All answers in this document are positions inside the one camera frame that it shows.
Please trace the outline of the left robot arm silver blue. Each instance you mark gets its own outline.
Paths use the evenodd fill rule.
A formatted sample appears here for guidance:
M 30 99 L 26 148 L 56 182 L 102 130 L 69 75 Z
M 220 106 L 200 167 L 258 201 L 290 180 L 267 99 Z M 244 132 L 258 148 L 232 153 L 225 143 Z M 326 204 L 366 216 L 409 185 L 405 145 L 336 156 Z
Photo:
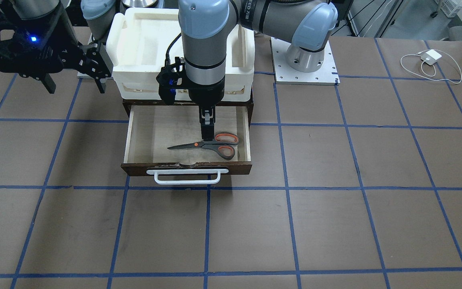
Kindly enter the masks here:
M 225 96 L 227 41 L 240 27 L 280 39 L 303 57 L 321 55 L 338 21 L 331 2 L 318 0 L 180 0 L 178 24 L 183 57 L 170 61 L 156 77 L 160 99 L 168 106 L 177 90 L 187 90 L 199 108 L 201 138 L 214 139 L 216 106 Z

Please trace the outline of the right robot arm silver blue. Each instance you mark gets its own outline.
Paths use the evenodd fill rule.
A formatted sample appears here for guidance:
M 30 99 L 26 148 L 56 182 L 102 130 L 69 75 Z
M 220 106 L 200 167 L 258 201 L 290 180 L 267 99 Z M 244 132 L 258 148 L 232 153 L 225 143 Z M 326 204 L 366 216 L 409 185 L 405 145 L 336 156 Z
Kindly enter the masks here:
M 52 94 L 51 74 L 73 69 L 105 93 L 105 79 L 113 71 L 105 44 L 118 3 L 83 0 L 81 10 L 94 37 L 87 45 L 77 40 L 60 0 L 0 0 L 0 72 L 31 77 Z

